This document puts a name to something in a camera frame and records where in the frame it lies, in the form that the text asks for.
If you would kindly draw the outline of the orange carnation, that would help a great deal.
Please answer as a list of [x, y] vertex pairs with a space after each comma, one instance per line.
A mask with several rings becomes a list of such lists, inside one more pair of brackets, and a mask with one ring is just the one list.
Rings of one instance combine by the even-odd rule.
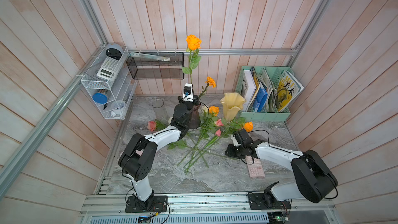
[[215, 88], [217, 86], [215, 80], [212, 79], [211, 77], [207, 77], [205, 84], [206, 84], [205, 87], [202, 86], [202, 90], [200, 91], [200, 94], [198, 96], [199, 100], [201, 99], [201, 97], [203, 97], [206, 94], [209, 87]]

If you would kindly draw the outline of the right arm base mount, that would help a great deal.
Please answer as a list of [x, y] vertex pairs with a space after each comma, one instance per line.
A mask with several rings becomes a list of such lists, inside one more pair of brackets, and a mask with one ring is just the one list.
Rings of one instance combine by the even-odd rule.
[[252, 193], [248, 192], [247, 197], [251, 210], [267, 210], [267, 209], [282, 209], [288, 210], [291, 208], [291, 202], [288, 201], [278, 201], [271, 193], [271, 188], [278, 184], [275, 182], [268, 186], [264, 193]]

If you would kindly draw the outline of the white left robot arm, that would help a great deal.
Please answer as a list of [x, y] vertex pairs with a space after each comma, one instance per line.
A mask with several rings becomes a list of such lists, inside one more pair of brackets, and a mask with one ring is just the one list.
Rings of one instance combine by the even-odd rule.
[[122, 175], [130, 179], [136, 198], [141, 202], [148, 202], [153, 195], [148, 174], [157, 151], [182, 140], [189, 130], [194, 107], [199, 102], [192, 84], [185, 84], [183, 95], [179, 96], [178, 100], [179, 104], [174, 108], [170, 124], [153, 134], [133, 135], [118, 161]]

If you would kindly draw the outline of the orange rose large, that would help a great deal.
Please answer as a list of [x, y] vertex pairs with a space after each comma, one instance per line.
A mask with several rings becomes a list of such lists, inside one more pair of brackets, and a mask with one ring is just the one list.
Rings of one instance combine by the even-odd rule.
[[180, 149], [188, 149], [188, 153], [178, 162], [178, 166], [185, 162], [183, 170], [185, 174], [188, 174], [191, 168], [200, 160], [202, 160], [206, 167], [208, 163], [204, 158], [205, 154], [208, 153], [215, 144], [218, 143], [221, 136], [221, 128], [217, 127], [215, 122], [220, 120], [218, 117], [219, 107], [205, 105], [205, 111], [203, 112], [204, 123], [196, 130], [197, 136], [193, 136], [190, 132], [187, 134], [188, 138], [193, 142], [189, 145], [185, 140], [177, 141], [176, 147]]

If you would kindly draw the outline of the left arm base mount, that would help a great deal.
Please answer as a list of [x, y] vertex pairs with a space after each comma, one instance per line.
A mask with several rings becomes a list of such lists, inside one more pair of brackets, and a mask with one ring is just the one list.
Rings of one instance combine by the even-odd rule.
[[146, 201], [141, 201], [136, 196], [127, 199], [126, 213], [161, 213], [166, 212], [168, 196], [150, 196]]

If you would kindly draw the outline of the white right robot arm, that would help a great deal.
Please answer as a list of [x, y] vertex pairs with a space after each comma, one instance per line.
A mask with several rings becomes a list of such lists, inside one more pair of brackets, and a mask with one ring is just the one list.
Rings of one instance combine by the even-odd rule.
[[288, 183], [275, 182], [263, 193], [263, 204], [272, 208], [276, 203], [284, 203], [293, 199], [304, 198], [312, 203], [319, 203], [333, 190], [336, 191], [338, 181], [323, 159], [316, 151], [293, 151], [281, 148], [264, 140], [253, 140], [249, 132], [242, 129], [232, 134], [233, 143], [228, 145], [225, 155], [245, 161], [246, 157], [267, 160], [293, 172], [294, 180]]

